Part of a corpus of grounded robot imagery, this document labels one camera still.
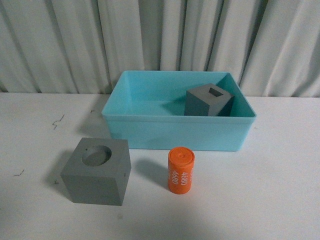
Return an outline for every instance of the gray cube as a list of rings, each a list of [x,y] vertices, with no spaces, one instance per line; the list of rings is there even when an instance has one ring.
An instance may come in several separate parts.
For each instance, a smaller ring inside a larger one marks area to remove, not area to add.
[[[127,140],[82,138],[61,178],[74,203],[121,206],[130,171]]]
[[[210,83],[186,91],[185,116],[229,116],[234,95]]]

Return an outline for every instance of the white curtain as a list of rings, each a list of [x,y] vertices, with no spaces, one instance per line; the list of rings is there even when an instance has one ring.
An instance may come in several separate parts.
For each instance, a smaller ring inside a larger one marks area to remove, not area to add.
[[[125,70],[231,72],[320,97],[319,0],[0,0],[0,91],[111,93]]]

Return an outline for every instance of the orange can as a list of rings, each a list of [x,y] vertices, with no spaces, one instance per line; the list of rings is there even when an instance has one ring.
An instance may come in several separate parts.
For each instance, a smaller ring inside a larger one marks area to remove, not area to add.
[[[195,154],[189,148],[178,146],[168,154],[168,187],[174,194],[185,194],[191,188]]]

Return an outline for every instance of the plastic bin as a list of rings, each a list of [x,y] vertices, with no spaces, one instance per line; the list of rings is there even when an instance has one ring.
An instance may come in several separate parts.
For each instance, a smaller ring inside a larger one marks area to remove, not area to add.
[[[230,116],[184,116],[186,91],[213,83],[233,94]],[[131,149],[238,151],[256,114],[227,72],[125,71],[102,115]]]

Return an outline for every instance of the table surface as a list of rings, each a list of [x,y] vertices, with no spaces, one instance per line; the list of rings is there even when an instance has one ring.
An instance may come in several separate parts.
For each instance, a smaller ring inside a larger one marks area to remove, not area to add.
[[[0,93],[0,239],[320,239],[320,98],[248,97],[242,149],[194,151],[186,194],[168,150],[130,149],[123,206],[73,203],[60,172],[82,137],[110,137],[107,99]]]

